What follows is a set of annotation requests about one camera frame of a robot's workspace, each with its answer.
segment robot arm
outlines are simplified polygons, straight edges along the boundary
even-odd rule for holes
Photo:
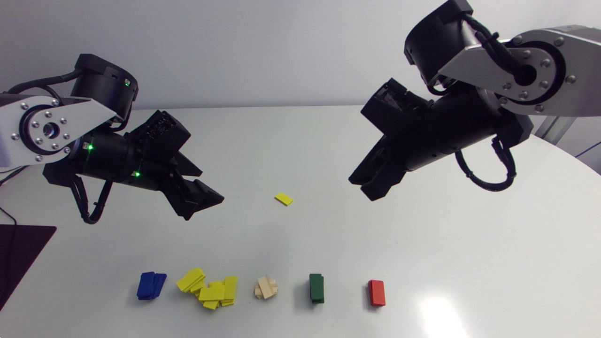
[[[224,200],[201,181],[183,178],[202,171],[179,152],[191,135],[166,111],[156,111],[130,133],[116,133],[127,125],[138,94],[130,73],[91,54],[80,55],[75,69],[0,94],[0,167],[44,164],[47,181],[71,188],[90,224],[102,215],[114,182],[163,192],[185,220]],[[72,79],[77,79],[72,97],[59,97],[48,87]],[[53,97],[19,94],[33,87]],[[105,181],[91,214],[78,174]]]
[[[601,115],[595,83],[601,31],[537,29],[501,43],[473,12],[466,0],[449,0],[405,41],[407,60],[440,99],[426,101],[390,79],[362,109],[384,134],[349,177],[370,200],[386,196],[406,172],[453,153],[475,184],[502,191],[516,176],[510,148],[532,130],[527,115]],[[469,169],[461,149],[495,134],[492,146],[507,178],[487,183]]]

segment white wall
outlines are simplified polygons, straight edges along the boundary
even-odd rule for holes
[[[2,0],[0,89],[66,73],[80,53],[94,53],[136,76],[136,109],[363,104],[392,76],[430,97],[403,45],[442,3]],[[470,3],[474,16],[502,38],[570,23],[601,28],[601,4],[594,0]],[[58,89],[68,94],[70,85]],[[585,149],[596,142],[599,129],[583,128],[577,135],[590,140],[560,145]]]

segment pile of yellow blocks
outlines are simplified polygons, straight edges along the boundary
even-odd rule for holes
[[[238,277],[228,276],[224,280],[212,281],[208,287],[204,284],[204,277],[203,270],[194,268],[176,284],[182,292],[194,294],[208,309],[217,309],[219,305],[234,305]]]

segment silver metal bracket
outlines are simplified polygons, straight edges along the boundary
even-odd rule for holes
[[[600,116],[601,30],[584,26],[537,29],[512,40],[510,52],[537,71],[534,82],[519,85],[480,46],[459,52],[439,74],[491,90],[500,104],[522,115]]]
[[[95,100],[78,99],[86,101],[56,107],[51,97],[31,96],[0,107],[0,167],[59,161],[68,144],[116,116]],[[24,114],[31,117],[21,128]]]

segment red block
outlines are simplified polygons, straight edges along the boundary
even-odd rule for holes
[[[386,305],[386,296],[384,296],[384,282],[381,280],[370,280],[371,306]]]

